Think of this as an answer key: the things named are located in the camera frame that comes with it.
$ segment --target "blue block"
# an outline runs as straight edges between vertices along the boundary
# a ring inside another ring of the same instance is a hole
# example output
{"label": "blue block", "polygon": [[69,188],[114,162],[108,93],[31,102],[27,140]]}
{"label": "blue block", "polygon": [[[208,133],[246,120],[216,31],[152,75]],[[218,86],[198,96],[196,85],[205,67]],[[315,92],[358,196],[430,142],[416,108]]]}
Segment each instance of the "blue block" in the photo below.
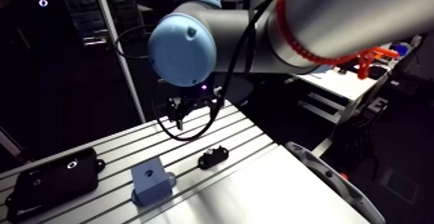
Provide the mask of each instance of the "blue block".
{"label": "blue block", "polygon": [[159,158],[132,167],[131,173],[134,182],[132,200],[136,205],[151,205],[172,195],[176,182],[174,174],[164,171]]}

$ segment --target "led light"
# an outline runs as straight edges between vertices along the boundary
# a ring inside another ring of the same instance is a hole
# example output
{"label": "led light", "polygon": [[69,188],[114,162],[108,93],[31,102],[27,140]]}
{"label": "led light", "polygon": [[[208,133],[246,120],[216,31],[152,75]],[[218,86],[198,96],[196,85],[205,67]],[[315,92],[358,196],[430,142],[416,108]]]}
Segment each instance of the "led light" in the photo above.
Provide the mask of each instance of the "led light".
{"label": "led light", "polygon": [[41,7],[46,7],[46,6],[48,6],[48,1],[47,0],[39,0],[39,5]]}

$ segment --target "metal table surface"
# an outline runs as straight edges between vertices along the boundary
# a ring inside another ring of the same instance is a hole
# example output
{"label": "metal table surface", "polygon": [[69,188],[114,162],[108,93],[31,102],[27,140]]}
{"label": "metal table surface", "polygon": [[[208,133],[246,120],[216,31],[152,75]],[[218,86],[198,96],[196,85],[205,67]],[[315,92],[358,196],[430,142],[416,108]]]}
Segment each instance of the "metal table surface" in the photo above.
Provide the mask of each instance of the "metal table surface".
{"label": "metal table surface", "polygon": [[[209,120],[209,110],[190,113],[179,135],[192,135]],[[223,146],[229,159],[200,170],[198,158]],[[98,188],[24,223],[367,223],[367,221],[284,147],[266,136],[236,107],[226,103],[200,139],[169,139],[148,122],[46,159],[0,174],[0,203],[13,191],[20,172],[87,147],[107,166]],[[130,168],[155,156],[178,179],[173,195],[152,207],[137,207]],[[0,206],[0,224],[8,223]]]}

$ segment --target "cable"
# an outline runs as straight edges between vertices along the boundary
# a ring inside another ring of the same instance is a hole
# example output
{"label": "cable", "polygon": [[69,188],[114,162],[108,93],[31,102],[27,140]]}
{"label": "cable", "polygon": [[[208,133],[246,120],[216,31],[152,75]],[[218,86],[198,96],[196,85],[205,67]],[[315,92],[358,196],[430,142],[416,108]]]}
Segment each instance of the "cable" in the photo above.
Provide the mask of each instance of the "cable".
{"label": "cable", "polygon": [[129,55],[126,55],[126,54],[124,54],[124,53],[119,49],[119,45],[118,45],[120,39],[121,39],[125,34],[127,34],[127,33],[129,33],[129,32],[132,32],[132,31],[139,30],[139,29],[143,29],[143,28],[145,28],[146,26],[150,26],[150,25],[135,26],[134,28],[130,28],[130,29],[127,29],[126,31],[122,32],[122,34],[120,34],[120,35],[118,36],[118,38],[115,39],[114,42],[113,42],[114,49],[116,50],[116,53],[118,53],[119,55],[121,55],[122,57],[127,58],[127,59],[148,59],[148,56],[129,56]]}
{"label": "cable", "polygon": [[255,13],[255,15],[253,16],[253,18],[250,20],[249,24],[247,25],[247,27],[245,28],[243,34],[241,35],[241,38],[238,41],[238,44],[236,45],[234,53],[232,54],[231,63],[229,64],[229,68],[227,70],[227,74],[226,74],[225,81],[223,83],[222,91],[221,91],[221,93],[219,95],[219,98],[217,99],[216,108],[214,108],[214,110],[211,109],[210,119],[209,119],[208,123],[205,125],[205,127],[200,132],[198,132],[197,134],[195,134],[195,135],[193,135],[191,137],[185,137],[185,138],[178,137],[178,136],[175,136],[174,134],[170,133],[163,126],[163,123],[161,122],[161,120],[157,116],[156,110],[154,108],[154,101],[151,100],[152,113],[154,114],[154,117],[156,118],[158,124],[163,129],[163,131],[167,135],[169,135],[172,139],[175,139],[177,141],[194,141],[195,139],[198,139],[199,137],[201,137],[203,135],[203,133],[205,133],[211,127],[212,123],[214,123],[214,121],[216,120],[217,115],[218,115],[218,113],[220,111],[220,108],[223,106],[223,104],[225,102],[225,96],[226,96],[226,93],[227,93],[227,89],[229,87],[229,84],[231,83],[231,78],[232,78],[232,75],[234,73],[235,65],[236,65],[236,62],[238,60],[238,56],[240,55],[240,52],[241,52],[241,50],[243,48],[244,42],[249,37],[249,34],[250,34],[251,30],[255,29],[256,22],[259,20],[259,18],[261,18],[262,14],[267,10],[267,7],[273,1],[274,0],[265,0],[261,4],[260,8]]}
{"label": "cable", "polygon": [[419,60],[419,56],[417,55],[417,51],[413,51],[413,54],[414,54],[415,57],[416,57],[416,65],[417,65],[417,66],[420,66],[420,60]]}

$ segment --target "black device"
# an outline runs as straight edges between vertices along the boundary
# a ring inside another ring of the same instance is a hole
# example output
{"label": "black device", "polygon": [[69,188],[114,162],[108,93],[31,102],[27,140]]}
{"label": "black device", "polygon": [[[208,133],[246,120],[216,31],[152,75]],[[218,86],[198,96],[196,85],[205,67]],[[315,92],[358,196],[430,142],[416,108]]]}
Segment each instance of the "black device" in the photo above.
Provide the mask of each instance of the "black device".
{"label": "black device", "polygon": [[229,157],[229,151],[220,146],[217,149],[209,149],[204,153],[198,161],[199,168],[202,170],[210,169],[211,167],[225,161]]}
{"label": "black device", "polygon": [[104,161],[96,159],[95,150],[88,148],[20,173],[5,202],[7,220],[24,221],[92,192],[104,166]]}

